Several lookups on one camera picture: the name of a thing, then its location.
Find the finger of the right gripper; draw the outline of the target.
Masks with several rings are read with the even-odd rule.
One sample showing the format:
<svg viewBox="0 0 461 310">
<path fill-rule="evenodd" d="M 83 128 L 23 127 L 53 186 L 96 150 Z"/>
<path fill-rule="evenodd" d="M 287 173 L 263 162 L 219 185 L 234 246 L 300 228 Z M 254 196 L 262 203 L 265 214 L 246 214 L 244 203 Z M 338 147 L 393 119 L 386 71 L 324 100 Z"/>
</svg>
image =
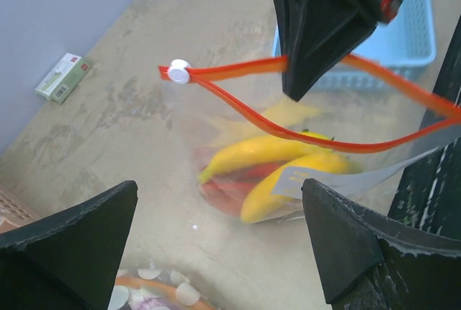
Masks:
<svg viewBox="0 0 461 310">
<path fill-rule="evenodd" d="M 364 41 L 378 18 L 366 0 L 273 0 L 281 54 L 282 91 L 298 102 L 329 69 Z"/>
</svg>

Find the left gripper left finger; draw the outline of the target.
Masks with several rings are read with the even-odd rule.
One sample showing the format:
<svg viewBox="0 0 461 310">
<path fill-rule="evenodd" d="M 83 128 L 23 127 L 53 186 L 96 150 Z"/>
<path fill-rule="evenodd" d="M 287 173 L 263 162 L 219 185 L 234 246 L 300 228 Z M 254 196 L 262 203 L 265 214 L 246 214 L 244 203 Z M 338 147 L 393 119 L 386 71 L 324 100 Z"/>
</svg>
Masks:
<svg viewBox="0 0 461 310">
<path fill-rule="evenodd" d="M 1 235 L 2 309 L 107 309 L 138 201 L 133 180 Z"/>
</svg>

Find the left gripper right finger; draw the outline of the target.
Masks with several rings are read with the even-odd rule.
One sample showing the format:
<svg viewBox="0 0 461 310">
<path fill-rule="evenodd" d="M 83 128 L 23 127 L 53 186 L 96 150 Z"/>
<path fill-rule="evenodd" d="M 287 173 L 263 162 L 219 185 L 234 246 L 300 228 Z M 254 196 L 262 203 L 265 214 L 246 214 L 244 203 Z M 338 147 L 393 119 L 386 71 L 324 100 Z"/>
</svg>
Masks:
<svg viewBox="0 0 461 310">
<path fill-rule="evenodd" d="M 401 224 L 313 179 L 302 190 L 333 309 L 460 308 L 460 241 Z"/>
</svg>

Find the polka dot zip bag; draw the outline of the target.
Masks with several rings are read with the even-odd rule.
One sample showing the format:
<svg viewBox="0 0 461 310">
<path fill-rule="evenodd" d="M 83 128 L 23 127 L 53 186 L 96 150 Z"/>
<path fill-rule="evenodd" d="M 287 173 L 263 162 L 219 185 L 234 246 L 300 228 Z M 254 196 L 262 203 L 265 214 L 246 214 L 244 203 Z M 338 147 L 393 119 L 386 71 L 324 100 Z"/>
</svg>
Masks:
<svg viewBox="0 0 461 310">
<path fill-rule="evenodd" d="M 109 309 L 219 309 L 175 269 L 120 269 Z"/>
</svg>

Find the red zipper clear bag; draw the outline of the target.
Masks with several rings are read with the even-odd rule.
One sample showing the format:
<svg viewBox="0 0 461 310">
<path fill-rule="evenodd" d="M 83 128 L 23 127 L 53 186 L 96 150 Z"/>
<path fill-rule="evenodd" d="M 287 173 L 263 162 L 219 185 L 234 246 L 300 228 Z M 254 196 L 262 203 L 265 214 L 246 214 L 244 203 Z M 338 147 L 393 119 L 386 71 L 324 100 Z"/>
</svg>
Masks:
<svg viewBox="0 0 461 310">
<path fill-rule="evenodd" d="M 358 170 L 346 154 L 375 154 L 396 149 L 424 136 L 460 126 L 460 104 L 453 94 L 460 79 L 449 81 L 439 76 L 434 92 L 429 93 L 416 84 L 386 68 L 356 55 L 347 55 L 342 63 L 381 78 L 410 99 L 435 112 L 442 121 L 395 140 L 380 143 L 347 143 L 336 141 L 310 130 L 294 132 L 275 123 L 274 118 L 252 110 L 236 97 L 217 86 L 217 81 L 249 74 L 282 72 L 287 68 L 286 56 L 265 58 L 246 63 L 214 68 L 191 68 L 186 61 L 176 59 L 169 66 L 159 66 L 161 79 L 177 84 L 197 84 L 221 99 L 243 116 L 249 126 L 262 131 L 241 138 L 221 150 L 210 160 L 205 156 L 212 147 L 194 151 L 199 163 L 194 193 L 208 205 L 245 223 L 258 223 L 291 213 L 300 204 L 297 191 L 288 187 L 278 190 L 282 175 L 288 173 L 297 185 L 302 173 L 314 171 L 327 174 L 351 174 Z"/>
</svg>

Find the yellow pepper piece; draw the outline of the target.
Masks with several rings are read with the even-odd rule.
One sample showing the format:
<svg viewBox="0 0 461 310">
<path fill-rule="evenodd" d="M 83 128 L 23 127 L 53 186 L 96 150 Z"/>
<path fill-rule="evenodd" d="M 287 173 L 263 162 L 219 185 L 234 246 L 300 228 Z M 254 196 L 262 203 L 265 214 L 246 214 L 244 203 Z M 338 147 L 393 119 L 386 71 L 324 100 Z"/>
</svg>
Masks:
<svg viewBox="0 0 461 310">
<path fill-rule="evenodd" d="M 311 172 L 329 174 L 353 174 L 356 165 L 334 152 L 318 152 L 286 163 L 265 177 L 246 196 L 241 207 L 240 219 L 245 223 L 256 223 L 268 218 L 288 203 L 302 196 L 301 187 Z"/>
</svg>

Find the red chili pepper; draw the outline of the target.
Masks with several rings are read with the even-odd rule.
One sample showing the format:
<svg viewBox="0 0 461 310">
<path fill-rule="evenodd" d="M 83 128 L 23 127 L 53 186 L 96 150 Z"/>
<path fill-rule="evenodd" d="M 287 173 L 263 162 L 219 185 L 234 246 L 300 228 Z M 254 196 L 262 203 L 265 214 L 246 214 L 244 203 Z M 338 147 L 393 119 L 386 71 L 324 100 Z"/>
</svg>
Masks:
<svg viewBox="0 0 461 310">
<path fill-rule="evenodd" d="M 283 164 L 283 162 L 270 162 L 213 176 L 211 180 L 200 185 L 200 192 L 212 207 L 221 213 L 238 218 L 243 201 L 250 191 Z"/>
</svg>

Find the yellow banana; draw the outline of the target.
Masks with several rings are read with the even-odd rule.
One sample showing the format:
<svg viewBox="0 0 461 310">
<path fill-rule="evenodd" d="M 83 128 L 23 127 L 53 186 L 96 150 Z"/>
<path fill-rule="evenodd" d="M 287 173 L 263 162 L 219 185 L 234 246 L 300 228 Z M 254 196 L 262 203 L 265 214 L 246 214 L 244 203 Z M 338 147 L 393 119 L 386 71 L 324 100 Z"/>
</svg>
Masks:
<svg viewBox="0 0 461 310">
<path fill-rule="evenodd" d="M 271 135 L 258 136 L 233 143 L 219 150 L 200 172 L 198 178 L 201 183 L 206 183 L 219 174 L 227 174 L 270 162 L 291 161 L 318 151 L 331 150 Z"/>
</svg>

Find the blue plastic basket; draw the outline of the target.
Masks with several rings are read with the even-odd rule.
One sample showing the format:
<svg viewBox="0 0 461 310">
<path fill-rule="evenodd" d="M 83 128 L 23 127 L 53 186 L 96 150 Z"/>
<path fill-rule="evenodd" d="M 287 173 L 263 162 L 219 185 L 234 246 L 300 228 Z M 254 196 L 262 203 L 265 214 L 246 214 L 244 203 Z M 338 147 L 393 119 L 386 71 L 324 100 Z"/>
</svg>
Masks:
<svg viewBox="0 0 461 310">
<path fill-rule="evenodd" d="M 274 44 L 278 54 L 283 56 L 278 26 Z M 437 53 L 431 0 L 403 0 L 395 19 L 387 25 L 377 24 L 372 34 L 350 53 L 377 61 L 411 81 L 416 80 Z M 363 70 L 350 69 L 339 61 L 310 90 L 372 90 L 380 89 L 383 85 L 376 76 Z"/>
</svg>

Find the orange plastic desk organizer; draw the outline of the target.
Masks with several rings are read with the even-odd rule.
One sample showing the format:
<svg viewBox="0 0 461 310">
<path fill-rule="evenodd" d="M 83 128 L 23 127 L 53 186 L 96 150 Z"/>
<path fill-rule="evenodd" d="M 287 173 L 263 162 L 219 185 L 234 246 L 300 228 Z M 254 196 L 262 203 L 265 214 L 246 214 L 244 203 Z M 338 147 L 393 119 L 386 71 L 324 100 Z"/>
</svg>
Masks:
<svg viewBox="0 0 461 310">
<path fill-rule="evenodd" d="M 0 188 L 0 232 L 18 229 L 39 219 L 27 205 L 20 201 L 7 188 Z"/>
</svg>

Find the small green white box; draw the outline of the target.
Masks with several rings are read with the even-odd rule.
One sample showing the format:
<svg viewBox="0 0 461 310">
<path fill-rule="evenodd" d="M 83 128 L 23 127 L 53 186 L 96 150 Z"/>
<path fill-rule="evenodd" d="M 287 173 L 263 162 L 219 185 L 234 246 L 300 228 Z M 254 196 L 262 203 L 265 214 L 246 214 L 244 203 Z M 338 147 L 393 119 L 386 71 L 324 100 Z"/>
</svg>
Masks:
<svg viewBox="0 0 461 310">
<path fill-rule="evenodd" d="M 36 86 L 35 92 L 62 105 L 91 68 L 92 62 L 88 59 L 65 53 Z"/>
</svg>

